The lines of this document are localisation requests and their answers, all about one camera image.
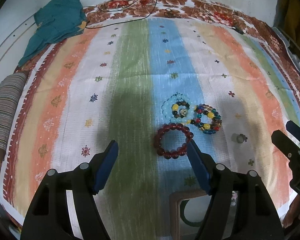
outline striped cushion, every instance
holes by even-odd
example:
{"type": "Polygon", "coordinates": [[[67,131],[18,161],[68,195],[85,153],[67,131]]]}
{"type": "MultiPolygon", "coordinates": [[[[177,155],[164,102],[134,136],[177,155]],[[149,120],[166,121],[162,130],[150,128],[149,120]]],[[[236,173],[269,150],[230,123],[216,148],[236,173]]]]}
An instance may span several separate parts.
{"type": "Polygon", "coordinates": [[[26,84],[25,73],[14,73],[0,83],[0,150],[3,156],[7,148],[9,134],[17,105],[26,84]]]}

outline bed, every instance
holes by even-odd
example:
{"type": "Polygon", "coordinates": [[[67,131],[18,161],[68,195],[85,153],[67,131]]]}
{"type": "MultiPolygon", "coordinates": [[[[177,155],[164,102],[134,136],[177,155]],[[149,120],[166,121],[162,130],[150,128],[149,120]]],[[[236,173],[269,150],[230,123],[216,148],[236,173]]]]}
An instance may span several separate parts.
{"type": "MultiPolygon", "coordinates": [[[[48,169],[72,170],[114,139],[119,156],[95,196],[109,236],[168,239],[169,196],[199,189],[186,156],[166,160],[153,147],[168,122],[163,103],[182,93],[222,116],[216,134],[189,125],[201,151],[232,171],[257,171],[282,217],[296,193],[288,160],[270,136],[281,130],[298,143],[285,123],[300,126],[300,73],[283,41],[264,22],[204,0],[139,0],[107,12],[131,1],[85,8],[83,34],[48,46],[20,69],[31,72],[1,166],[5,210],[22,226],[48,169]]],[[[165,147],[183,140],[176,133],[165,147]]]]}

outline blue stripe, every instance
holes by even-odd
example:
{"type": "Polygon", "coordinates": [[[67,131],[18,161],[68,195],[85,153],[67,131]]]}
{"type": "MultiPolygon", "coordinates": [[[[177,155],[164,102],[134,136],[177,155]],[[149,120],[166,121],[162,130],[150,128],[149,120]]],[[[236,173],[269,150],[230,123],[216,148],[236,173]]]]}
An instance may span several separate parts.
{"type": "MultiPolygon", "coordinates": [[[[148,22],[150,32],[150,73],[154,103],[152,123],[158,129],[167,122],[162,114],[161,106],[173,94],[177,92],[186,94],[197,104],[204,103],[204,95],[175,23],[164,18],[151,18],[148,22]],[[167,61],[169,60],[173,60],[175,63],[168,64],[167,61]],[[171,78],[172,73],[178,73],[178,77],[176,79],[171,78]]],[[[214,157],[213,135],[203,134],[194,125],[189,124],[188,126],[193,132],[194,140],[201,151],[214,157]]],[[[170,143],[167,144],[171,146],[171,148],[166,150],[171,150],[172,147],[176,149],[185,142],[184,134],[179,131],[170,131],[165,134],[162,141],[165,139],[170,140],[170,143]]],[[[162,207],[161,216],[163,216],[164,221],[162,227],[164,231],[167,231],[169,229],[169,195],[176,191],[199,188],[199,185],[197,182],[191,187],[185,185],[185,178],[189,176],[195,177],[186,156],[179,157],[177,160],[166,160],[163,157],[158,157],[157,160],[159,192],[161,195],[160,206],[162,207]]]]}
{"type": "Polygon", "coordinates": [[[288,98],[290,99],[290,104],[293,106],[293,109],[297,115],[299,126],[300,126],[300,107],[297,103],[297,98],[294,96],[293,91],[291,90],[289,84],[287,83],[285,77],[281,74],[280,70],[277,68],[277,65],[274,63],[272,58],[269,56],[269,54],[260,46],[259,42],[251,39],[251,42],[262,52],[263,56],[267,59],[269,65],[271,66],[272,70],[274,71],[275,75],[279,78],[280,84],[282,85],[282,88],[285,89],[288,95],[288,98]]]}

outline bracelet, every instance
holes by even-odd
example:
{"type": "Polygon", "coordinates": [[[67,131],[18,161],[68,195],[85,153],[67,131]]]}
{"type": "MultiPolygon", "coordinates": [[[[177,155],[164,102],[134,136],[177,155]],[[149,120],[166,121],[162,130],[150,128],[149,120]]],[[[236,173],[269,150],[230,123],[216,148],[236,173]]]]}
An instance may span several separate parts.
{"type": "Polygon", "coordinates": [[[154,136],[154,148],[157,149],[157,154],[159,156],[163,156],[167,160],[170,159],[171,157],[173,159],[179,158],[179,156],[184,156],[187,152],[187,143],[190,142],[193,138],[193,133],[190,132],[189,127],[184,126],[181,123],[170,123],[170,124],[164,124],[162,128],[160,128],[157,132],[157,134],[154,136]],[[178,131],[182,131],[185,136],[186,136],[186,143],[182,145],[182,147],[178,147],[176,151],[169,152],[165,151],[161,147],[161,139],[162,136],[166,133],[169,132],[170,130],[175,130],[177,129],[178,131]]]}
{"type": "Polygon", "coordinates": [[[188,96],[176,93],[164,102],[161,109],[169,122],[190,124],[190,111],[194,111],[196,107],[188,96]]]}
{"type": "Polygon", "coordinates": [[[214,134],[220,130],[222,120],[215,108],[212,108],[212,106],[209,105],[200,104],[195,109],[195,112],[197,113],[197,119],[192,119],[190,123],[198,127],[204,134],[214,134]],[[202,115],[206,115],[208,118],[212,119],[212,122],[210,124],[202,123],[202,115]]]}

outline teal cloth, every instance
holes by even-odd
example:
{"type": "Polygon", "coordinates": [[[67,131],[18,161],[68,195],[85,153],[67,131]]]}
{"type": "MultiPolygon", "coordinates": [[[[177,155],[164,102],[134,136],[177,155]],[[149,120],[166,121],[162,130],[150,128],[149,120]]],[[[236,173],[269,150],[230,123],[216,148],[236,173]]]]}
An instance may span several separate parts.
{"type": "Polygon", "coordinates": [[[34,20],[38,29],[29,40],[18,66],[38,54],[47,44],[82,34],[83,30],[78,26],[87,21],[80,0],[51,0],[34,14],[34,20]]]}

